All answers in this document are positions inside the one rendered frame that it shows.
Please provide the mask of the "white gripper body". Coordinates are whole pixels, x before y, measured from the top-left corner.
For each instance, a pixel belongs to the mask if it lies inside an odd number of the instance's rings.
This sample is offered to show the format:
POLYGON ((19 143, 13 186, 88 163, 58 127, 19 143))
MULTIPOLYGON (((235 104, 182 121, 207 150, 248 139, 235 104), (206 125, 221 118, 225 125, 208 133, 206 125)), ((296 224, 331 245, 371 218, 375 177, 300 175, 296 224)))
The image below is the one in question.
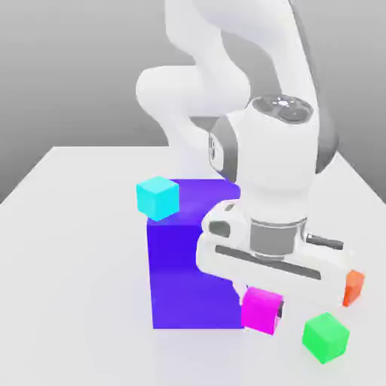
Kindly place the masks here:
POLYGON ((315 246, 296 238, 294 253, 264 260, 202 234, 196 264, 200 271, 239 284, 319 305, 340 305, 345 297, 350 258, 344 250, 315 246))

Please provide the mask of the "small magenta cube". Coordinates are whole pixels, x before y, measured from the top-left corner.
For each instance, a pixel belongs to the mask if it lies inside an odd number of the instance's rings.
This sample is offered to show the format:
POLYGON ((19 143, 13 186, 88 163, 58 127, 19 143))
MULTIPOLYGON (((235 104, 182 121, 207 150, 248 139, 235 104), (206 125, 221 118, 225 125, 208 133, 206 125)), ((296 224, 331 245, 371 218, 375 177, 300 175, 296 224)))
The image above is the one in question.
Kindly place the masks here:
POLYGON ((274 320, 283 296, 249 287, 241 305, 241 325, 268 335, 274 334, 274 320))

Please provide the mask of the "small green cube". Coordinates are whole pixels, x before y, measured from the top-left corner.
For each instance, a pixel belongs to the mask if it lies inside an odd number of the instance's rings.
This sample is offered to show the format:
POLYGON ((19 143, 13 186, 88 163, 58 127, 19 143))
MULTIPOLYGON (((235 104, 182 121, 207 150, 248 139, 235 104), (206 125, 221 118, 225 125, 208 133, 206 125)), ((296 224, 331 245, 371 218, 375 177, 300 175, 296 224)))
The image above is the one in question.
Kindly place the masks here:
POLYGON ((349 329, 326 312, 305 322, 302 344, 324 364, 343 355, 349 336, 349 329))

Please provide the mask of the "small orange cube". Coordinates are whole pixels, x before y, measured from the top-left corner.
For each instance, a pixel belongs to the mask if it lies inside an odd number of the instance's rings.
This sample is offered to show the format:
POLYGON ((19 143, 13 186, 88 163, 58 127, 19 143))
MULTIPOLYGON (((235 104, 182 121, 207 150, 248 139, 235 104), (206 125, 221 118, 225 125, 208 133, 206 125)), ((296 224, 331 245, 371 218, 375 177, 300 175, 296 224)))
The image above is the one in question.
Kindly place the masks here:
POLYGON ((351 270, 346 277, 343 306, 349 307, 360 296, 365 275, 359 271, 351 270))

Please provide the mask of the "small cyan cube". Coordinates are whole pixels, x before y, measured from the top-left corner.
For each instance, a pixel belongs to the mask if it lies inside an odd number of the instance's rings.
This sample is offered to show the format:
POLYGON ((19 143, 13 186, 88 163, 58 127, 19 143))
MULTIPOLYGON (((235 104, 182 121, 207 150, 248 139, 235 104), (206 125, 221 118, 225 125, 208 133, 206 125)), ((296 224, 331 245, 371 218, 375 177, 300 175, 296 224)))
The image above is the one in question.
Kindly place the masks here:
POLYGON ((137 209, 153 221, 179 212, 179 185, 162 176, 136 185, 137 209))

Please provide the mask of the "large blue box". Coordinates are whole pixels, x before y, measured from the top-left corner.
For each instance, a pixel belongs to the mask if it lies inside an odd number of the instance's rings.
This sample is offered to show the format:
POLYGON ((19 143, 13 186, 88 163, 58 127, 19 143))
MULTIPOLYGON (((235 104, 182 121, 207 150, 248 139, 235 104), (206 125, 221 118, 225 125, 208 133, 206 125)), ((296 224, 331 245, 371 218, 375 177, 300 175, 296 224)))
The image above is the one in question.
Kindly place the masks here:
POLYGON ((201 221, 240 189, 221 179, 179 179, 179 212, 148 220, 147 243, 156 329, 239 329, 239 297, 231 281, 201 272, 195 253, 201 221))

